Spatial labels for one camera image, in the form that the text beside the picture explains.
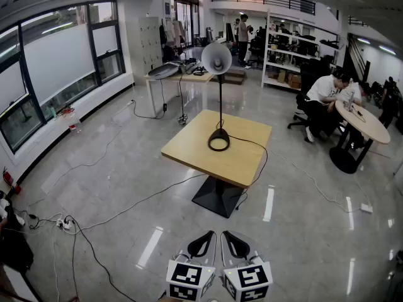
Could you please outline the black desk lamp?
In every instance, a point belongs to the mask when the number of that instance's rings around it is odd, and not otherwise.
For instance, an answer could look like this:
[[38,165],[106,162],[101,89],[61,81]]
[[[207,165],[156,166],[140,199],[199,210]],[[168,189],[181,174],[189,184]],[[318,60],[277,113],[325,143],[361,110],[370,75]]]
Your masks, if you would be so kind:
[[223,128],[222,84],[224,74],[227,73],[232,65],[232,55],[225,45],[211,43],[203,49],[201,62],[208,73],[217,76],[219,82],[219,123],[208,139],[208,147],[214,152],[223,152],[230,147],[230,136]]

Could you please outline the square wooden pedestal table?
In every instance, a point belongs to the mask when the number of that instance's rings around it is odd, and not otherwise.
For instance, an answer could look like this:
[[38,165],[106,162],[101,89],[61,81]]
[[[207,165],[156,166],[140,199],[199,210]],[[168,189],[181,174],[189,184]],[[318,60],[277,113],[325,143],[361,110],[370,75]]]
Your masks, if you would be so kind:
[[[208,147],[208,138],[220,119],[229,133],[230,145],[222,152]],[[205,109],[193,118],[161,150],[164,157],[208,176],[192,201],[229,218],[239,198],[255,180],[266,160],[271,127],[237,116]]]

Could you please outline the plastic bottle with red label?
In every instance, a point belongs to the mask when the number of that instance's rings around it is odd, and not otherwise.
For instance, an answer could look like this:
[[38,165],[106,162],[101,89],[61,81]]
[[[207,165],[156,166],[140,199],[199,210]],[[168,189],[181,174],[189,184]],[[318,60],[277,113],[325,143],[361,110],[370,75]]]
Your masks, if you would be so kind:
[[81,131],[81,122],[75,110],[67,113],[67,122],[71,132],[79,133]]

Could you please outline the rectangular wooden white-legged table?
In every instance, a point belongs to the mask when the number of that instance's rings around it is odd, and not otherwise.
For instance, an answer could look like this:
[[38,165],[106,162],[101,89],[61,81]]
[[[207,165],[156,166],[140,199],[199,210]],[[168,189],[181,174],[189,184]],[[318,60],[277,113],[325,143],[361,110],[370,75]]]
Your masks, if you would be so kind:
[[206,87],[207,83],[211,81],[213,74],[204,73],[201,76],[197,76],[194,74],[175,74],[169,77],[166,77],[162,80],[153,79],[149,75],[145,75],[145,86],[146,91],[148,93],[148,100],[149,100],[149,109],[151,116],[157,116],[156,106],[155,106],[155,99],[154,93],[152,89],[153,82],[160,82],[160,83],[167,83],[169,87],[173,87],[174,91],[176,92],[175,96],[180,97],[183,88],[186,87],[187,84],[196,84],[200,87]]

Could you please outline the black bag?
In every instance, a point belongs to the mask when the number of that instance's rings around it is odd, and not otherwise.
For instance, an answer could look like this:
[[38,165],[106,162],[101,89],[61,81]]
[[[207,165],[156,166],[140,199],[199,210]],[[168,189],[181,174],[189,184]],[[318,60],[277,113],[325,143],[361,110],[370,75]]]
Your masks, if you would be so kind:
[[21,232],[24,225],[0,190],[0,261],[23,274],[33,263],[33,252]]

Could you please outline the wooden steps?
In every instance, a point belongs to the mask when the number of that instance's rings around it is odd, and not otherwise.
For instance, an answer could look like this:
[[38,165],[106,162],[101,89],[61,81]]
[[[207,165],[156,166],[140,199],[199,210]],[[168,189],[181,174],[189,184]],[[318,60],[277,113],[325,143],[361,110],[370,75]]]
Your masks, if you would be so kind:
[[221,75],[223,84],[242,85],[246,78],[246,73],[243,70],[229,69]]

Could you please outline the black framed window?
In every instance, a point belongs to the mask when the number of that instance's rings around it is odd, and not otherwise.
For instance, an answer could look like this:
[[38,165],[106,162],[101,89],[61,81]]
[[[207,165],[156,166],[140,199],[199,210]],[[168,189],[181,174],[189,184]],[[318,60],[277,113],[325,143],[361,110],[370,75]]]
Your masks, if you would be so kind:
[[125,73],[112,1],[73,4],[0,30],[0,136],[17,152],[56,113]]

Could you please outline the round wooden table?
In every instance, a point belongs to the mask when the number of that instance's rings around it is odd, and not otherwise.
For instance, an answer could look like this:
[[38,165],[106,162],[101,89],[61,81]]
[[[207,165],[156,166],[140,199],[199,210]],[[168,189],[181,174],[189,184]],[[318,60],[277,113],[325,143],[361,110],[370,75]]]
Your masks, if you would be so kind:
[[[340,100],[336,101],[335,107],[344,121],[347,122],[347,125],[337,145],[330,149],[329,155],[333,164],[339,170],[347,174],[354,174],[373,142],[387,145],[390,143],[390,135],[386,127],[365,108],[352,104],[352,111],[349,112],[344,108],[344,103]],[[368,139],[357,159],[349,153],[351,141],[348,140],[347,144],[345,144],[351,129],[358,130]]]

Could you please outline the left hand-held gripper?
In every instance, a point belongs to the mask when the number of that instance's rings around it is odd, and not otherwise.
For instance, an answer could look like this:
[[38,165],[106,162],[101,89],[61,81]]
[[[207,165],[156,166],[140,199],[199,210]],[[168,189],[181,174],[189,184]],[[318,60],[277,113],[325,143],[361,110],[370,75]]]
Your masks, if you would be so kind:
[[203,231],[192,236],[184,244],[187,256],[196,257],[202,265],[191,262],[170,260],[166,273],[166,295],[179,301],[201,301],[212,286],[216,268],[214,268],[217,234]]

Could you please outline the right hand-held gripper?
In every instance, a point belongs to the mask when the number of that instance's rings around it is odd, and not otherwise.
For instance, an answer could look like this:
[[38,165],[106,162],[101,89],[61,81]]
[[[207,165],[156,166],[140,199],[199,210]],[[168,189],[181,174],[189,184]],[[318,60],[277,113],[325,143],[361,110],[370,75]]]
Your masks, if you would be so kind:
[[249,260],[248,265],[223,270],[224,288],[234,301],[264,301],[269,286],[273,283],[271,266],[260,256],[258,243],[233,231],[224,231],[221,236],[222,261],[224,266],[233,266],[239,259]]

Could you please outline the black staircase railing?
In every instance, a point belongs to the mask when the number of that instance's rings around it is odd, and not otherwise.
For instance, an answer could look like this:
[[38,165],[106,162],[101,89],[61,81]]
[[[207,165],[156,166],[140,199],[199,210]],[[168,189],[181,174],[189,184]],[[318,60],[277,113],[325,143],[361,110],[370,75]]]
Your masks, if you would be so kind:
[[344,56],[343,67],[351,74],[353,79],[367,82],[370,66],[370,61],[364,60],[361,49],[356,43],[355,36],[348,33],[348,44]]

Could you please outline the grey oval shell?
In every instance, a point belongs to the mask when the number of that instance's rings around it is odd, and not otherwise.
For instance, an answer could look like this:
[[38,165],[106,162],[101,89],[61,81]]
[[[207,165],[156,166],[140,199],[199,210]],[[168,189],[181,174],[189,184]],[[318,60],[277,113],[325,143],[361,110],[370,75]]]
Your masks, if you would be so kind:
[[162,80],[167,77],[173,76],[175,73],[177,73],[179,70],[179,65],[172,63],[172,62],[167,62],[155,69],[152,69],[149,71],[147,74],[148,79],[150,80]]

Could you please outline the glass entrance door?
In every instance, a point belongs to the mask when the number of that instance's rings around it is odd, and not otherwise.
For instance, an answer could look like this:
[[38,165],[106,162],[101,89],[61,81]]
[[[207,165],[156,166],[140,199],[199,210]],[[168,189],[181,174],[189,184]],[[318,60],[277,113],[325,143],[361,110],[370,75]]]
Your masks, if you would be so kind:
[[171,0],[171,18],[179,22],[180,45],[195,47],[200,37],[199,0]]

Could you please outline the black office chair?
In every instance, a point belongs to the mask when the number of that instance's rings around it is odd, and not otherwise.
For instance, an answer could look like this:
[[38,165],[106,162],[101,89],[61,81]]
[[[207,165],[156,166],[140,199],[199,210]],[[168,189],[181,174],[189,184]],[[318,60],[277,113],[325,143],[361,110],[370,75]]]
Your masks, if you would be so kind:
[[250,42],[249,51],[251,57],[249,58],[247,64],[249,66],[253,66],[253,64],[258,67],[259,65],[263,65],[264,62],[264,51],[265,51],[265,39],[266,32],[262,26],[259,27],[259,30],[256,32],[255,37]]
[[297,109],[302,113],[298,114],[295,112],[293,115],[294,122],[288,124],[287,128],[291,129],[292,126],[308,126],[310,123],[310,117],[306,113],[306,105],[309,100],[307,93],[312,87],[315,78],[315,72],[312,66],[314,65],[314,60],[311,59],[308,62],[304,62],[300,66],[300,92],[296,96]]

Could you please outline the grey locker cabinet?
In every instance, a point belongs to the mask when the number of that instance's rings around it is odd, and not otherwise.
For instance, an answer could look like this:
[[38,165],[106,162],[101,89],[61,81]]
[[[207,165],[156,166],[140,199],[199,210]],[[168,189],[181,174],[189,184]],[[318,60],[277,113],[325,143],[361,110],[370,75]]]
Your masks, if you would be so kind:
[[139,18],[140,47],[144,73],[162,65],[162,48],[158,17]]

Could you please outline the red fire extinguisher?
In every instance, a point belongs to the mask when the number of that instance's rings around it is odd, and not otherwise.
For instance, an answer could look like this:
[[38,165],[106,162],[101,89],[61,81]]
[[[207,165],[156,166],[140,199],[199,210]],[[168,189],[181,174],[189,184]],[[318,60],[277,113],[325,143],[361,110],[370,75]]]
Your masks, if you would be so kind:
[[10,187],[12,193],[19,194],[21,192],[20,186],[13,179],[11,174],[8,172],[7,168],[3,169],[3,180]]

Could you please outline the white metal shelving unit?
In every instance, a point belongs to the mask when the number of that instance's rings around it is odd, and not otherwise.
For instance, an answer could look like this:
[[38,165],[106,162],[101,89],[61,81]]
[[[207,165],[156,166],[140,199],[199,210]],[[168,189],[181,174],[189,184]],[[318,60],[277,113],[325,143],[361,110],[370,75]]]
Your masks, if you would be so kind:
[[[281,23],[290,34],[279,32]],[[267,11],[266,39],[261,87],[292,89],[287,84],[289,73],[300,75],[300,66],[313,59],[314,63],[326,59],[329,67],[335,67],[339,51],[343,46],[337,33],[320,28],[305,16],[296,17]],[[278,74],[285,70],[285,83],[280,84]]]

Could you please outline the clothes rack with garments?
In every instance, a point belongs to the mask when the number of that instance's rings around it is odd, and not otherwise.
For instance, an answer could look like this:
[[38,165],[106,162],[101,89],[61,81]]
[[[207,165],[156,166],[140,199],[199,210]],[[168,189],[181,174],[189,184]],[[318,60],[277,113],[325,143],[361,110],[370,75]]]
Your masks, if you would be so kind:
[[183,54],[184,31],[182,22],[165,18],[159,27],[162,61],[178,60]]

